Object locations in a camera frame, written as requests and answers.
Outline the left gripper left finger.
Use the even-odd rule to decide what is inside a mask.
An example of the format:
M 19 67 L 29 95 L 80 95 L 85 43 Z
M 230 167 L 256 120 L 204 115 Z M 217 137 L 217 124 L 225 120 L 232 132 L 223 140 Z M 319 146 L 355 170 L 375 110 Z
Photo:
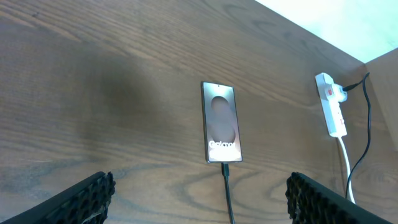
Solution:
M 111 172 L 97 172 L 1 224 L 103 224 L 115 185 Z

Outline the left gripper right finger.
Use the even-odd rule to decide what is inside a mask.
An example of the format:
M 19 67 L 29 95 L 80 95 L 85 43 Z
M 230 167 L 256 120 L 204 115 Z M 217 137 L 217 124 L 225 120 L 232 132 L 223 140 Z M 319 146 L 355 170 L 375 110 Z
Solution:
M 292 223 L 390 224 L 299 172 L 287 179 L 285 196 Z

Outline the Samsung Galaxy smartphone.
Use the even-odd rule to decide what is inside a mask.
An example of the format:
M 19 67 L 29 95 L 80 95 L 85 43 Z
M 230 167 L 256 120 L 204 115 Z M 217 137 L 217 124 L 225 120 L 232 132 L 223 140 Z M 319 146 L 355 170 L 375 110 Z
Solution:
M 201 102 L 207 162 L 241 162 L 243 153 L 234 88 L 201 82 Z

